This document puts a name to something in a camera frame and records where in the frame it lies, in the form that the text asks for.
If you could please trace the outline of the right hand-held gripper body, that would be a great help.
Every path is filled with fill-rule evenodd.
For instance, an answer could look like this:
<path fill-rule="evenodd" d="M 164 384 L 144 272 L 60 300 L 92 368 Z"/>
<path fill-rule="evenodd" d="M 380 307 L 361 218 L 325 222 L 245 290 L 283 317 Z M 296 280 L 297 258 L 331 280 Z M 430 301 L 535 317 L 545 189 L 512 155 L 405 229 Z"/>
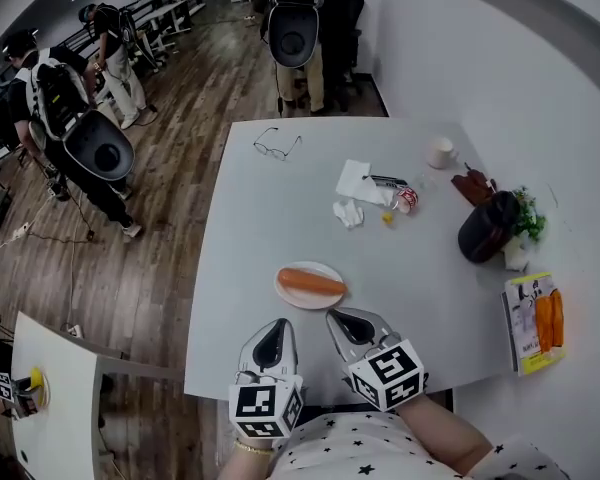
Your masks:
<path fill-rule="evenodd" d="M 388 412 L 424 392 L 424 365 L 408 339 L 347 366 L 352 389 Z"/>

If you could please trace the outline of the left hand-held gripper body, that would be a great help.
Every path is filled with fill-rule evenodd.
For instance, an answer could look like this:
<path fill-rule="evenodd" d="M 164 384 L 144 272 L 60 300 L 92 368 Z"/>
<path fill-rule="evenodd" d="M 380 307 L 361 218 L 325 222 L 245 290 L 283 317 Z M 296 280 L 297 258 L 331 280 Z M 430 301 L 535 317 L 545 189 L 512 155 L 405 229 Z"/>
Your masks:
<path fill-rule="evenodd" d="M 229 386 L 229 420 L 245 438 L 288 438 L 304 407 L 296 361 L 263 369 L 241 361 Z"/>

